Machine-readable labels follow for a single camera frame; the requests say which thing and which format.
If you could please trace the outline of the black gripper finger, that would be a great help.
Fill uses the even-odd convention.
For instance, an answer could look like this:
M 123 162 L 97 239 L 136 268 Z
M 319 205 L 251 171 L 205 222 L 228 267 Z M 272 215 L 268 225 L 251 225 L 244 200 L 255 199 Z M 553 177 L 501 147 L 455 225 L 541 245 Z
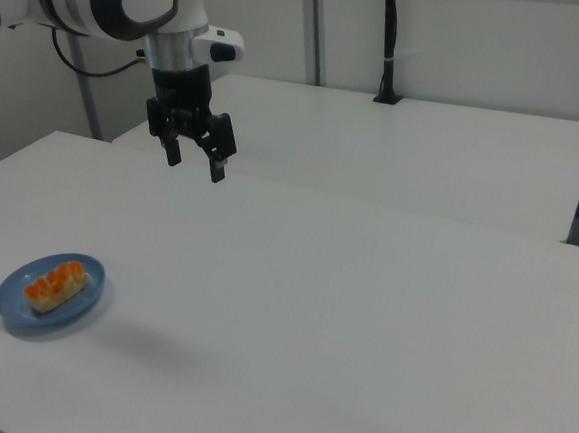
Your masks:
M 219 183 L 226 176 L 225 164 L 237 151 L 230 115 L 210 115 L 196 139 L 198 146 L 209 159 L 210 178 Z
M 167 164 L 169 166 L 178 165 L 182 161 L 180 153 L 180 145 L 178 142 L 178 128 L 174 118 L 166 118 L 162 134 L 160 135 L 160 141 L 165 149 L 167 156 Z

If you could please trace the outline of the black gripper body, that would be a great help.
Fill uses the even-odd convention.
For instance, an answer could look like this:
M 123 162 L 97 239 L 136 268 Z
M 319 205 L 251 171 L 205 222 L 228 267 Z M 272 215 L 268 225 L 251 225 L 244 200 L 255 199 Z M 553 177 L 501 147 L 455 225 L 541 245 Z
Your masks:
M 174 118 L 178 138 L 183 136 L 196 142 L 205 121 L 214 115 L 210 109 L 212 84 L 209 66 L 203 64 L 172 72 L 153 69 L 152 75 L 156 95 L 147 100 L 146 109 L 150 134 L 160 141 L 166 118 Z

